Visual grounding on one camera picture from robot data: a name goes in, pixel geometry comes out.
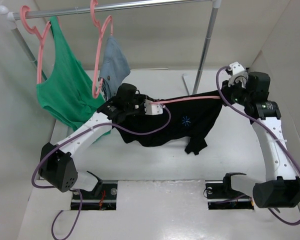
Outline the black t shirt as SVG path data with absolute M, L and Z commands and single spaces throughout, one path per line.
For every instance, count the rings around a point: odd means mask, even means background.
M 134 135 L 117 128 L 123 141 L 129 144 L 139 142 L 143 147 L 158 147 L 169 141 L 188 138 L 184 151 L 198 155 L 206 148 L 206 136 L 213 128 L 223 107 L 223 101 L 217 90 L 203 92 L 190 97 L 214 96 L 217 99 L 195 99 L 164 103 L 171 113 L 169 124 L 160 131 L 149 135 Z M 125 129 L 136 133 L 147 133 L 163 127 L 169 119 L 166 110 L 160 115 L 130 115 L 120 124 Z

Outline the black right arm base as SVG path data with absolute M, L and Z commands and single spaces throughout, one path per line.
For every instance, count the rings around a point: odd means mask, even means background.
M 206 180 L 203 196 L 207 199 L 208 210 L 252 210 L 254 203 L 250 196 L 231 187 L 231 177 L 241 172 L 226 173 L 222 180 Z

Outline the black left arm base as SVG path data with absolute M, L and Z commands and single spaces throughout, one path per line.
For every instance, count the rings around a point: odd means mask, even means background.
M 70 191 L 71 210 L 112 211 L 117 207 L 117 180 L 102 180 L 90 171 L 79 172 Z

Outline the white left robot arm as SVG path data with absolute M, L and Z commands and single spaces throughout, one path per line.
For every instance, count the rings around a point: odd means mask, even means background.
M 78 172 L 79 156 L 96 140 L 125 120 L 127 116 L 146 113 L 147 96 L 129 83 L 122 84 L 117 94 L 102 104 L 75 132 L 55 145 L 47 143 L 41 149 L 35 172 L 64 193 L 81 188 L 90 198 L 101 194 L 98 178 L 91 173 Z

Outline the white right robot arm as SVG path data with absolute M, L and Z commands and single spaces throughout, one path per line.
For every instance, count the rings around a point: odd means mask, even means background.
M 263 72 L 245 70 L 230 75 L 222 83 L 221 92 L 227 104 L 244 107 L 255 131 L 265 165 L 265 181 L 245 173 L 227 173 L 229 179 L 221 184 L 227 197 L 241 192 L 254 199 L 259 208 L 294 208 L 300 202 L 300 174 L 288 157 L 282 133 L 281 112 L 276 102 L 270 101 L 270 76 Z

